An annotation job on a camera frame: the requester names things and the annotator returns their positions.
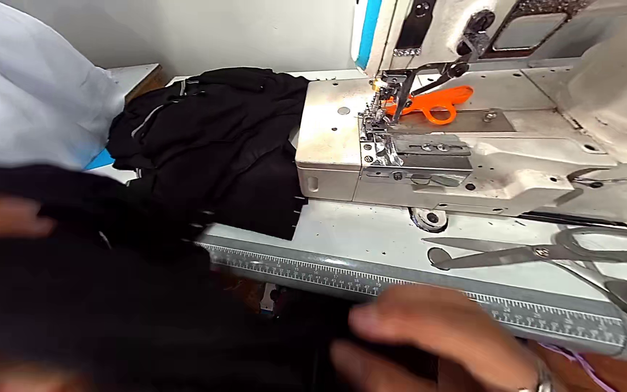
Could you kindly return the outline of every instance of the scissor blade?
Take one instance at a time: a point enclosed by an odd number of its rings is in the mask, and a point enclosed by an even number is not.
[[[439,269],[475,268],[478,266],[501,266],[543,260],[534,254],[530,247],[496,250],[493,252],[472,254],[470,256],[457,257],[433,264]]]
[[[473,238],[453,238],[453,237],[430,237],[423,238],[423,241],[432,244],[451,246],[452,248],[475,250],[476,252],[493,252],[495,250],[514,249],[522,244],[510,244],[509,242],[486,241]]]

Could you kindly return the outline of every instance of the hand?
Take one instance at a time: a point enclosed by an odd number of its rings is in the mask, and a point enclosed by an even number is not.
[[[33,200],[0,195],[0,238],[48,236],[55,221],[38,217],[39,210],[40,205]]]
[[[459,363],[487,389],[518,391],[538,382],[534,357],[459,291],[393,287],[376,303],[353,309],[349,323],[364,340],[409,344]],[[435,383],[351,343],[334,343],[331,355],[338,371],[363,391],[437,390]]]

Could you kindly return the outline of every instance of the white stripe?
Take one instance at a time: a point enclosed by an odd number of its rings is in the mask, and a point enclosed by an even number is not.
[[[149,113],[149,115],[144,119],[144,122],[140,126],[138,126],[135,130],[133,130],[132,133],[130,133],[130,136],[132,136],[134,138],[135,137],[135,133],[137,133],[137,131],[142,129],[142,127],[144,127],[146,125],[146,123],[154,115],[154,113],[156,113],[156,111],[158,111],[162,107],[163,107],[163,105],[161,105],[161,106],[157,107],[156,109],[152,110],[151,113]]]

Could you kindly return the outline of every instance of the wall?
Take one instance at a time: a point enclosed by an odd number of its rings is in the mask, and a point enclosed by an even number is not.
[[[354,67],[355,0],[0,0],[105,67],[161,63],[170,75],[228,66]]]

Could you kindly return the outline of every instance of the black clothing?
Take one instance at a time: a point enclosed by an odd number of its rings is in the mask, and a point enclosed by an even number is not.
[[[289,291],[276,319],[249,313],[184,241],[202,228],[106,177],[0,169],[0,192],[57,221],[48,238],[0,240],[0,351],[88,372],[101,391],[349,391],[328,346],[350,338],[350,303]],[[382,351],[394,352],[435,368],[426,353]]]
[[[305,199],[295,150],[308,80],[259,68],[227,68],[135,98],[110,130],[130,190],[175,218],[203,209],[216,222],[292,239]]]

